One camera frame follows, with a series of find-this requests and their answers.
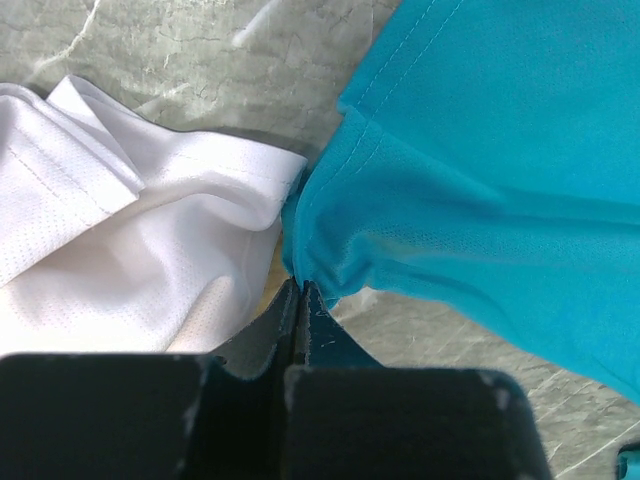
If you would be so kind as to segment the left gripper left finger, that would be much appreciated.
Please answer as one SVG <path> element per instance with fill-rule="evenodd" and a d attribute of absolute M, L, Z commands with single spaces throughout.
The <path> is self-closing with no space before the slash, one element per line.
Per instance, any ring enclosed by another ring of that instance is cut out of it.
<path fill-rule="evenodd" d="M 5 479 L 273 479 L 299 289 L 204 354 L 1 361 Z"/>

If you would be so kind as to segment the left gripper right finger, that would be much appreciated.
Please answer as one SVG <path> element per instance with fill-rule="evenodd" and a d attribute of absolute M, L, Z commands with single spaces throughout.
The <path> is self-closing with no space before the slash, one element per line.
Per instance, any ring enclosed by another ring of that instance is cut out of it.
<path fill-rule="evenodd" d="M 284 376 L 286 479 L 547 479 L 529 401 L 482 368 L 392 368 L 301 297 Z"/>

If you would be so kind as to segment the teal t shirt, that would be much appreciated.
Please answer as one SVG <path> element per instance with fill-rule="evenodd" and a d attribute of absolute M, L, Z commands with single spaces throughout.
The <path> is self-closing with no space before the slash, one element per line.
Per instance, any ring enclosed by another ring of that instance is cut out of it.
<path fill-rule="evenodd" d="M 329 305 L 442 301 L 639 397 L 639 5 L 404 1 L 283 213 Z"/>

